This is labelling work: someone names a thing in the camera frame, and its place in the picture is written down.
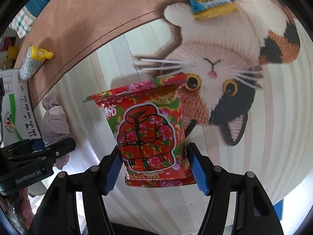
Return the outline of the person left hand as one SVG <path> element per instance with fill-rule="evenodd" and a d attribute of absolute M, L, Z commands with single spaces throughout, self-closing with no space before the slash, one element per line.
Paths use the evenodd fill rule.
<path fill-rule="evenodd" d="M 27 234 L 34 218 L 28 188 L 10 196 L 1 195 L 1 208 L 17 234 Z"/>

